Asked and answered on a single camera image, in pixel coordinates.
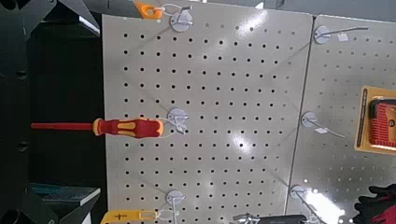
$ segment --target display rack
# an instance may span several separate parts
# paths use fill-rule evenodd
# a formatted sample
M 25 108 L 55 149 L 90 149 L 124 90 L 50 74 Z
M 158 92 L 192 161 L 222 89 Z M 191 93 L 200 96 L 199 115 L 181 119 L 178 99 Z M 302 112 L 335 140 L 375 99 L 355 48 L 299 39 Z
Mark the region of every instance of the display rack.
M 312 43 L 302 113 L 314 112 L 318 122 L 344 135 L 319 134 L 299 127 L 292 185 L 307 189 L 305 199 L 327 223 L 349 223 L 357 215 L 354 203 L 369 195 L 368 187 L 395 183 L 394 157 L 355 151 L 361 87 L 395 89 L 396 24 L 332 16 L 318 16 L 315 28 L 330 31 L 368 27 L 332 35 L 327 43 Z M 308 210 L 289 199 L 288 214 Z
M 185 135 L 106 137 L 109 209 L 166 209 L 178 189 L 180 223 L 283 215 L 313 18 L 183 4 L 184 33 L 168 18 L 103 17 L 106 119 L 190 116 Z

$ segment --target dark background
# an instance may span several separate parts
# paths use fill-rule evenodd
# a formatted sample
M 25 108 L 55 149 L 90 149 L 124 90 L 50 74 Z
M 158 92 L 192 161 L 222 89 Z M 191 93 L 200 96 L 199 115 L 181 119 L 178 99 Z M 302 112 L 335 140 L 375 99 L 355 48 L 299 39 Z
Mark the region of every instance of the dark background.
M 104 117 L 100 37 L 68 37 L 39 26 L 28 41 L 32 122 L 93 122 Z M 92 132 L 32 131 L 30 182 L 101 189 L 91 211 L 107 211 L 105 138 Z

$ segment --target red and yellow screwdriver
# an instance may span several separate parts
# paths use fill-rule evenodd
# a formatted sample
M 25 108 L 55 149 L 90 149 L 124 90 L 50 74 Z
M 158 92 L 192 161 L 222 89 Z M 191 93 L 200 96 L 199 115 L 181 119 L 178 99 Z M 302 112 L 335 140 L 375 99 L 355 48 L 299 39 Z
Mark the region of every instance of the red and yellow screwdriver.
M 104 133 L 126 135 L 134 138 L 160 137 L 163 134 L 163 122 L 159 119 L 103 120 L 93 123 L 32 123 L 32 129 L 92 131 L 96 136 Z

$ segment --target yellow packaging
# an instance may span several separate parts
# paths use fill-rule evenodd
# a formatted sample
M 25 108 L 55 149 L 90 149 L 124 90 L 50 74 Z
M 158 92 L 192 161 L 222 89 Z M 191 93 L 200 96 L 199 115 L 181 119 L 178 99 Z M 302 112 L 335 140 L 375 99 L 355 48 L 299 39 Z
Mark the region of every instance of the yellow packaging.
M 396 155 L 396 91 L 363 86 L 360 109 L 355 149 Z

